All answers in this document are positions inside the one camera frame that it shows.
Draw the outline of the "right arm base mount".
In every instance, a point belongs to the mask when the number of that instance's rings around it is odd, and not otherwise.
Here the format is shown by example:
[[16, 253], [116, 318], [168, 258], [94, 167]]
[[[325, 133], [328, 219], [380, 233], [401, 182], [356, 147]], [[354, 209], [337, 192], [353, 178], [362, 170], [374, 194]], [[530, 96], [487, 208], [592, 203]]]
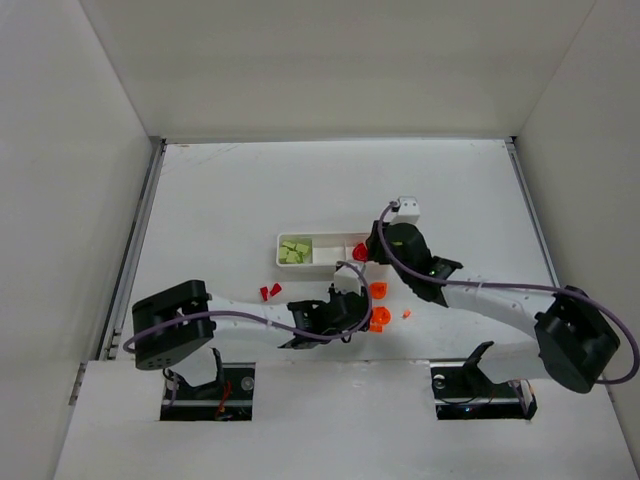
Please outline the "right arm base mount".
[[430, 364], [431, 388], [438, 420], [533, 419], [538, 402], [528, 380], [493, 383], [479, 369], [493, 345], [481, 343], [466, 359]]

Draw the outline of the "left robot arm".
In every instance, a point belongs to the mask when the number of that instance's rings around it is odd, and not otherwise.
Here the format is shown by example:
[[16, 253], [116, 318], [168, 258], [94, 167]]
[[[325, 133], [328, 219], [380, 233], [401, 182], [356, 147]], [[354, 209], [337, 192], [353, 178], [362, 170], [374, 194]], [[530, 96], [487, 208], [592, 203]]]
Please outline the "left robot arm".
[[203, 281], [190, 280], [134, 304], [133, 336], [123, 350], [137, 369], [162, 370], [180, 389], [195, 389], [224, 382], [216, 335], [243, 348], [309, 350], [350, 342], [369, 328], [371, 314], [369, 287], [360, 282], [349, 290], [330, 286], [325, 301], [266, 305], [212, 296]]

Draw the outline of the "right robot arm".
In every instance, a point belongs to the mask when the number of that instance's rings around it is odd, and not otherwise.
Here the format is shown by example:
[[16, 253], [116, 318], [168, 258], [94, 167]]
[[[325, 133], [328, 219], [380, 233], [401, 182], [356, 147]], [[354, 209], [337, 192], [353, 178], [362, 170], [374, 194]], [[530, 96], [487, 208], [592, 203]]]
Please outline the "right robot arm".
[[467, 311], [512, 327], [527, 341], [486, 340], [469, 356], [471, 368], [494, 384], [551, 379], [586, 394], [620, 347], [620, 338], [582, 290], [487, 281], [461, 263], [432, 254], [410, 223], [374, 221], [370, 261], [389, 265], [419, 299]]

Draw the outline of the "red curved lego piece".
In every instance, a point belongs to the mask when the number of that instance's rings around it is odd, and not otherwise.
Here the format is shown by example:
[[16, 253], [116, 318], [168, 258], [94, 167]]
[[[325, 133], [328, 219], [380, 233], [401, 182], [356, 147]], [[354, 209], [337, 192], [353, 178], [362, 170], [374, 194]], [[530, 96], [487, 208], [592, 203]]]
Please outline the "red curved lego piece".
[[358, 243], [351, 252], [353, 260], [366, 262], [368, 260], [368, 248], [364, 243]]

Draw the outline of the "orange round lego piece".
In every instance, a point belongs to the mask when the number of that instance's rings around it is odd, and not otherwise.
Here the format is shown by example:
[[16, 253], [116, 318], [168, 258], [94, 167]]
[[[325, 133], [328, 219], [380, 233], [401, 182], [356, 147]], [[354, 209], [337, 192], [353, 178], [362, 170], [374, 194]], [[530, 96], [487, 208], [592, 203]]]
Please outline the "orange round lego piece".
[[384, 306], [375, 306], [372, 310], [371, 323], [375, 325], [387, 325], [392, 320], [390, 310]]

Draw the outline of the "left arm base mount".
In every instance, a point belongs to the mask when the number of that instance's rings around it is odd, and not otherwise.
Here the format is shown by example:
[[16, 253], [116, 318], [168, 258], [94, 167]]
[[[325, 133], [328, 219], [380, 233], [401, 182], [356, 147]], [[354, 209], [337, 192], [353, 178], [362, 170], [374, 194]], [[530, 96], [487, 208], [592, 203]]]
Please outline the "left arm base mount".
[[253, 417], [255, 363], [224, 362], [212, 348], [212, 381], [191, 385], [183, 375], [164, 369], [160, 421], [248, 422]]

